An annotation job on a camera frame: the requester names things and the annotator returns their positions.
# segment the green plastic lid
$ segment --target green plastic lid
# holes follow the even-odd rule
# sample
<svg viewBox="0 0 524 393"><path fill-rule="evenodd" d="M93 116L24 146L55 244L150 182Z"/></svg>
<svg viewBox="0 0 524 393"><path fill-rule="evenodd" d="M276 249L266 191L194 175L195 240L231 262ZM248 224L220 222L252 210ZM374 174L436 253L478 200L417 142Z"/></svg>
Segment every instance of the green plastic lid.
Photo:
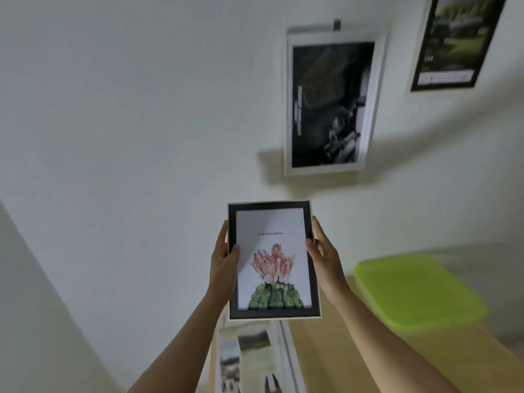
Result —
<svg viewBox="0 0 524 393"><path fill-rule="evenodd" d="M392 330L422 332L478 322L487 307L462 281L424 255L367 260L353 271L358 286Z"/></svg>

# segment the framed print leaning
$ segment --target framed print leaning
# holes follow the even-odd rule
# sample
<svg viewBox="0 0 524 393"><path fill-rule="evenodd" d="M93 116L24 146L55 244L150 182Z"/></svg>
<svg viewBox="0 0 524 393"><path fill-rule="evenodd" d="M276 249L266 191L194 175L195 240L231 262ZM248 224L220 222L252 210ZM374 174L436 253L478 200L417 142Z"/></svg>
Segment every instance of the framed print leaning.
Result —
<svg viewBox="0 0 524 393"><path fill-rule="evenodd" d="M287 35L284 175L364 168L386 37L371 27Z"/></svg>
<svg viewBox="0 0 524 393"><path fill-rule="evenodd" d="M228 204L228 248L240 245L230 320L320 317L309 201Z"/></svg>
<svg viewBox="0 0 524 393"><path fill-rule="evenodd" d="M411 91L472 88L506 0L432 0Z"/></svg>

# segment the hand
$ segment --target hand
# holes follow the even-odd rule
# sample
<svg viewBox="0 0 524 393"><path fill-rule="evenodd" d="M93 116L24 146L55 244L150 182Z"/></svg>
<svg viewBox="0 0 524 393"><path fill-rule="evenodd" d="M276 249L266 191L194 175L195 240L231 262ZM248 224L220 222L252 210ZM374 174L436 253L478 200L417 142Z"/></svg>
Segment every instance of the hand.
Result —
<svg viewBox="0 0 524 393"><path fill-rule="evenodd" d="M342 264L338 257L338 252L324 234L322 226L318 223L317 217L313 217L313 227L318 239L315 243L311 239L305 241L305 246L313 258L315 272L317 273L318 283L326 294L327 299L335 304L337 300L350 290L342 270Z"/></svg>
<svg viewBox="0 0 524 393"><path fill-rule="evenodd" d="M215 250L211 255L211 271L207 294L218 300L224 307L233 294L236 284L236 264L239 260L240 247L236 244L227 254L226 240L227 221L224 221L216 239Z"/></svg>

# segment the forearm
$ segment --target forearm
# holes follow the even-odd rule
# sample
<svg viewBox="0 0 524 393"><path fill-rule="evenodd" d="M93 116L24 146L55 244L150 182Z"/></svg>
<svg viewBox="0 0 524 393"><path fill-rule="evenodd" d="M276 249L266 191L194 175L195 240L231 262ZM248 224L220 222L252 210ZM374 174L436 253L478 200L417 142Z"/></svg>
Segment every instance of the forearm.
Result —
<svg viewBox="0 0 524 393"><path fill-rule="evenodd" d="M334 302L381 393L459 393L350 290Z"/></svg>
<svg viewBox="0 0 524 393"><path fill-rule="evenodd" d="M216 298L206 294L184 327L129 393L194 393L223 307Z"/></svg>

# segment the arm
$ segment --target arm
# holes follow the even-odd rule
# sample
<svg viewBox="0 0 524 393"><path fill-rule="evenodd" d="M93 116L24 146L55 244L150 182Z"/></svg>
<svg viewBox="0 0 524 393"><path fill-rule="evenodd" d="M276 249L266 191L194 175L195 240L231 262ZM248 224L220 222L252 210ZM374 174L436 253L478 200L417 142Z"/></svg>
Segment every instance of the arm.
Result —
<svg viewBox="0 0 524 393"><path fill-rule="evenodd" d="M206 295L171 343L128 393L194 393L220 313L233 293L240 248L227 255L224 221L211 256Z"/></svg>
<svg viewBox="0 0 524 393"><path fill-rule="evenodd" d="M381 393L460 393L424 357L390 331L347 285L337 250L316 218L306 240L322 290L340 312Z"/></svg>

